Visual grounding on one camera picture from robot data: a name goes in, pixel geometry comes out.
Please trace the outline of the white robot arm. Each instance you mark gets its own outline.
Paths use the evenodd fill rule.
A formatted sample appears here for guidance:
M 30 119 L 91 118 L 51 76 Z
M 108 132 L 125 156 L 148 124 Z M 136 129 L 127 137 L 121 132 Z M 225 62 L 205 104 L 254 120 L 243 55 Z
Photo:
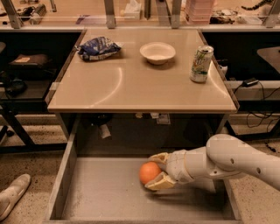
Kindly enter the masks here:
M 152 191 L 185 185 L 196 179 L 233 179 L 243 173 L 280 190 L 280 157 L 261 152 L 227 134 L 211 136 L 204 147 L 162 152 L 149 160 L 164 166 L 144 186 Z

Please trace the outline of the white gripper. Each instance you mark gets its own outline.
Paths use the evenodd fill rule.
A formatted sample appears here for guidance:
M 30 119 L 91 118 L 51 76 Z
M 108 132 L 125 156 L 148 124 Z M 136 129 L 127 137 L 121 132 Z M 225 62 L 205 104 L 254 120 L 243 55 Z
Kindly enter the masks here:
M 178 184 L 187 184 L 194 178 L 186 169 L 186 151 L 176 150 L 173 153 L 161 152 L 148 158 L 149 161 L 165 165 L 165 172 L 158 174 L 153 180 L 144 185 L 145 188 L 158 191 L 170 189 Z

